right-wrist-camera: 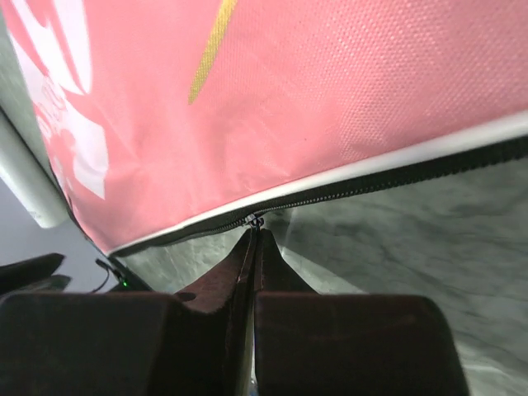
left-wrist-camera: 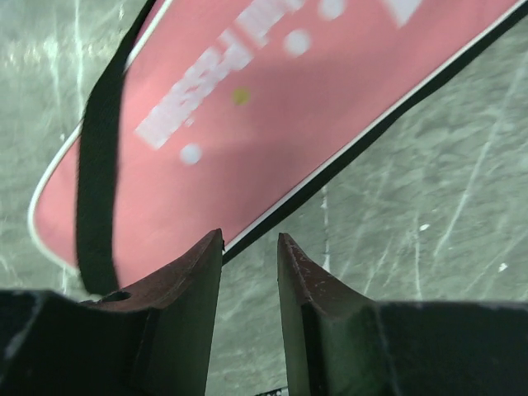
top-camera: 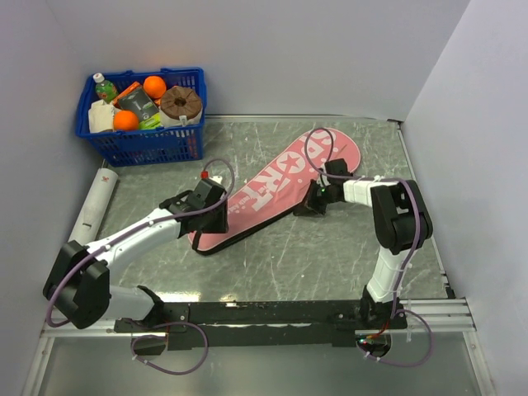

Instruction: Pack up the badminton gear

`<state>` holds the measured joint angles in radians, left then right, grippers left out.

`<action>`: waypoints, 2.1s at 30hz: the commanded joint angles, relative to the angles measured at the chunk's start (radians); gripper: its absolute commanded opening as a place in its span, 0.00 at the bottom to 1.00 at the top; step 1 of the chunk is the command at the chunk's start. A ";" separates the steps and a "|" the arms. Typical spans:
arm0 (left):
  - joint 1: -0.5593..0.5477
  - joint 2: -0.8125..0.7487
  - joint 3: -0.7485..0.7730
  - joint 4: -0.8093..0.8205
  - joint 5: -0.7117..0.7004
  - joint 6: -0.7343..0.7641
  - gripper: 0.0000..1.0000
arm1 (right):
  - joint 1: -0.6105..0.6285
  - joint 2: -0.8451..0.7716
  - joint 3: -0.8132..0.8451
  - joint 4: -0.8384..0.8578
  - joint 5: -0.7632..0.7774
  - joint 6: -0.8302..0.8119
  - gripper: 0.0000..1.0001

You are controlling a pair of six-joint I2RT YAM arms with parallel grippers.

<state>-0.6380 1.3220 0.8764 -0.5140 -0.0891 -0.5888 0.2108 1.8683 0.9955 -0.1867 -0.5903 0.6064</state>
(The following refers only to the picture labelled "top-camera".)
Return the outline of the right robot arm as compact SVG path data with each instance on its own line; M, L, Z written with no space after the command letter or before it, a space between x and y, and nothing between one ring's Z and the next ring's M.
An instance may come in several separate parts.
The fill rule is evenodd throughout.
M414 180L355 177L344 159L317 170L296 216L324 215L327 206L347 203L372 209L379 253L372 277L360 300L360 317L368 328L379 328L394 317L400 286L414 253L432 236L433 225Z

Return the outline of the pink racket bag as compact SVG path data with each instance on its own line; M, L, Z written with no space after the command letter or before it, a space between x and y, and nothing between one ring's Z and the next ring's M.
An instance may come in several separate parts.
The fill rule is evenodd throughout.
M227 233L192 233L191 248L209 256L290 214L328 159L342 158L354 172L361 163L356 142L340 130L304 133L228 199Z

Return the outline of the white shuttlecock tube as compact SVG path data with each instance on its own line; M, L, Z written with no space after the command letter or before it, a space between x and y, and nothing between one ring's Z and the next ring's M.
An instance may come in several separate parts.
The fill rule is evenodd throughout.
M86 245L96 239L106 209L118 181L109 168L99 168L69 235L69 241Z

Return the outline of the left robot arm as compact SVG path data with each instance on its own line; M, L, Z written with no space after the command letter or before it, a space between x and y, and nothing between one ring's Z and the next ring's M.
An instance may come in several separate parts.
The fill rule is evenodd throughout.
M189 233L225 233L229 191L204 178L194 190L163 201L145 218L121 231L82 245L65 243L59 250L43 289L49 301L46 322L52 328L57 309L66 323L77 329L91 327L101 319L129 319L152 332L165 319L165 303L146 286L125 288L111 285L132 262L158 246Z

